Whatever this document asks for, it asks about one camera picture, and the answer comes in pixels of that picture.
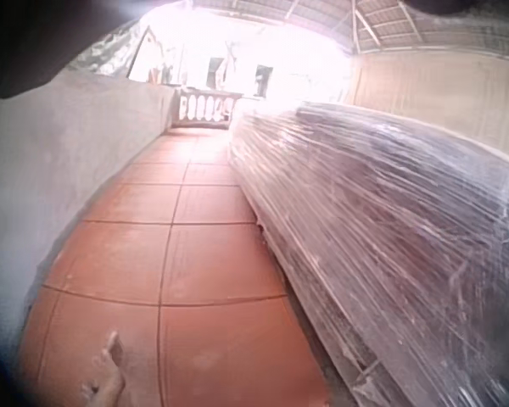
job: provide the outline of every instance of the floor tile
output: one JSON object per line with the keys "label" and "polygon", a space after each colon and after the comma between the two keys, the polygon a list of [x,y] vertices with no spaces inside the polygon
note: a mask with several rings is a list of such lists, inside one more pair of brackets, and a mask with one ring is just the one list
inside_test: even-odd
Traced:
{"label": "floor tile", "polygon": [[117,330],[124,349],[126,389],[119,406],[160,407],[157,367],[158,308],[61,294],[39,377],[50,404],[82,407],[81,385],[98,371],[93,358]]}
{"label": "floor tile", "polygon": [[86,220],[170,223],[179,187],[123,184],[110,188],[89,210]]}
{"label": "floor tile", "polygon": [[164,225],[86,223],[62,287],[69,293],[137,304],[159,302],[165,247]]}
{"label": "floor tile", "polygon": [[281,299],[163,308],[168,407],[322,407],[327,389]]}
{"label": "floor tile", "polygon": [[239,187],[183,187],[174,223],[255,222]]}
{"label": "floor tile", "polygon": [[49,320],[57,299],[58,292],[42,287],[28,315],[19,353],[20,378],[27,388],[33,388],[36,383]]}
{"label": "floor tile", "polygon": [[195,142],[156,142],[146,148],[137,163],[188,163],[193,156]]}
{"label": "floor tile", "polygon": [[120,182],[131,184],[181,184],[187,164],[132,164]]}
{"label": "floor tile", "polygon": [[156,139],[150,146],[153,150],[167,150],[175,153],[192,152],[198,138],[180,138],[180,137],[160,137]]}
{"label": "floor tile", "polygon": [[172,227],[164,304],[216,304],[284,293],[256,225]]}
{"label": "floor tile", "polygon": [[228,137],[200,138],[191,159],[195,164],[227,164]]}
{"label": "floor tile", "polygon": [[237,185],[230,165],[190,164],[185,175],[185,184]]}
{"label": "floor tile", "polygon": [[87,236],[86,229],[89,223],[80,222],[74,231],[70,234],[64,246],[61,248],[53,266],[49,272],[45,285],[57,289],[62,289],[68,272],[76,259],[77,247],[83,243]]}

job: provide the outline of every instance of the plastic wrap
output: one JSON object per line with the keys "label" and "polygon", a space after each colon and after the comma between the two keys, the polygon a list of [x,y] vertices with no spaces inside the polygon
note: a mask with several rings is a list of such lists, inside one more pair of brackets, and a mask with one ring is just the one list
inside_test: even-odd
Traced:
{"label": "plastic wrap", "polygon": [[262,110],[231,162],[359,405],[509,405],[509,161],[364,109]]}

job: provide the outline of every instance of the walkway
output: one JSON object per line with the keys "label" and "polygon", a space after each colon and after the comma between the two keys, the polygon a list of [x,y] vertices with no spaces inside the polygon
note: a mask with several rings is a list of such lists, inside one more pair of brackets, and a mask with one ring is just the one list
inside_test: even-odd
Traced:
{"label": "walkway", "polygon": [[21,346],[48,405],[84,405],[92,357],[118,330],[136,407],[322,407],[327,389],[224,131],[157,139],[104,192],[55,260]]}

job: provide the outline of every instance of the white wall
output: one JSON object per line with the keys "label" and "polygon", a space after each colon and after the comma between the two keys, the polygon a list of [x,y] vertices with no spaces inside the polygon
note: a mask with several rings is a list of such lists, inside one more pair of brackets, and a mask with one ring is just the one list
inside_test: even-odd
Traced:
{"label": "white wall", "polygon": [[347,103],[440,125],[509,154],[509,61],[459,52],[354,58]]}
{"label": "white wall", "polygon": [[53,243],[166,128],[172,95],[163,86],[65,70],[46,86],[0,100],[2,357],[13,360]]}

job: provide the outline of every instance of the corrugated roof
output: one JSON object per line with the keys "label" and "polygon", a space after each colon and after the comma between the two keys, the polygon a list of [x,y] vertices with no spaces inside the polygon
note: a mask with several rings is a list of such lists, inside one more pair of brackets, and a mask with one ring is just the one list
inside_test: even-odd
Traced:
{"label": "corrugated roof", "polygon": [[509,56],[509,20],[478,10],[475,15],[442,18],[418,12],[400,0],[193,0],[193,6],[238,18],[297,25],[329,36],[346,53],[459,47]]}

